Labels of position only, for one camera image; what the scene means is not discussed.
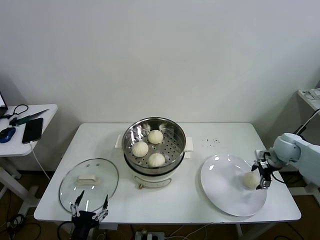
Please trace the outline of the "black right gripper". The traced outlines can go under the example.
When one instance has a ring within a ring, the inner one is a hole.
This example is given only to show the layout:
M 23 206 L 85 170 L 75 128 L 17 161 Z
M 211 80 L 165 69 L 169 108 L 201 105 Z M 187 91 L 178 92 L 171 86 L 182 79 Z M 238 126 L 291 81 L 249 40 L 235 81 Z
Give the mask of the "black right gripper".
M 267 160 L 259 159 L 258 161 L 255 161 L 251 167 L 252 172 L 255 170 L 258 170 L 260 174 L 260 181 L 256 190 L 267 190 L 271 185 L 273 168 L 269 165 Z

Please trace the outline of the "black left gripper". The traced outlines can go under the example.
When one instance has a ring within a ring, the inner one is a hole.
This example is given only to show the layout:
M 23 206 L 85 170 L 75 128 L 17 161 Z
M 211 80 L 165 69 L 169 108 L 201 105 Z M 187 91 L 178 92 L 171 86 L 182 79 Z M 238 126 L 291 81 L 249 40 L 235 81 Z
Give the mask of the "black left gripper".
M 74 224 L 74 230 L 71 235 L 72 240 L 86 240 L 89 236 L 91 229 L 96 228 L 105 217 L 108 216 L 108 197 L 107 194 L 102 205 L 101 211 L 98 213 L 79 211 L 79 204 L 83 198 L 85 191 L 76 198 L 74 203 L 70 204 L 70 210 L 72 215 L 72 223 Z

